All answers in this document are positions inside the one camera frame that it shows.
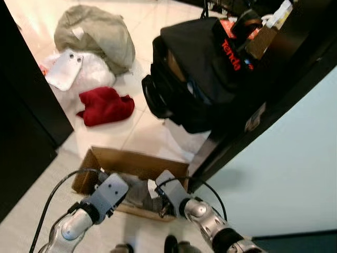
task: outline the white tile floor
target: white tile floor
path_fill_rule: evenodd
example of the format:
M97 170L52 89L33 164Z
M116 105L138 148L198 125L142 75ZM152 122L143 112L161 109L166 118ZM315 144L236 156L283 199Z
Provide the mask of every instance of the white tile floor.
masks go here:
M22 35L37 62L57 52L53 41L57 21L65 10L77 4L93 5L114 14L121 14L136 48L136 60L130 72L119 76L114 84L120 95L129 94L133 97L136 105L133 115L122 122L87 128L82 119L75 116L83 105L74 105L66 112L75 129L74 133L61 147L54 162L0 224L0 251L27 252L47 195L60 178L79 165L90 146L134 150L184 162L192 160L193 154L184 151L171 136L166 124L150 113L142 92L141 79L150 72L152 40L159 35L160 29L199 18L202 10L171 0L5 2L22 28ZM47 240L52 222L79 198L71 192L70 183L56 195L46 217L38 247ZM120 242L132 243L136 252L161 252L164 239L169 233L177 235L180 240L191 241L203 252L210 251L198 230L184 221L162 223L116 212L99 227L93 227L76 252L108 252Z

